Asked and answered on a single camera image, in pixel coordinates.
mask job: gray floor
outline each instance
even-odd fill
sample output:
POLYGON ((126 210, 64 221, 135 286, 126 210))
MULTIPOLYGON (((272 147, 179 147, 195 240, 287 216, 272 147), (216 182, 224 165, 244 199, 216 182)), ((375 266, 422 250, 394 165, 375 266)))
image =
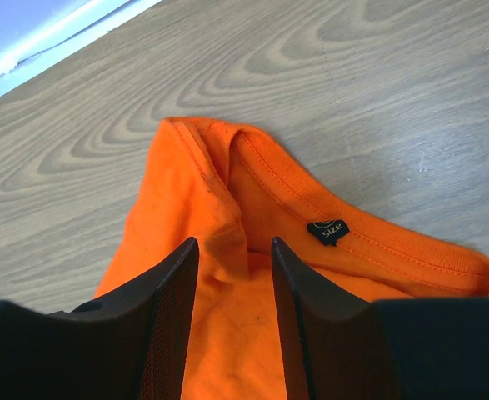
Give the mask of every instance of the gray floor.
POLYGON ((159 121, 198 114, 489 255, 489 0, 165 0, 0 99, 0 298, 92 296, 159 121))

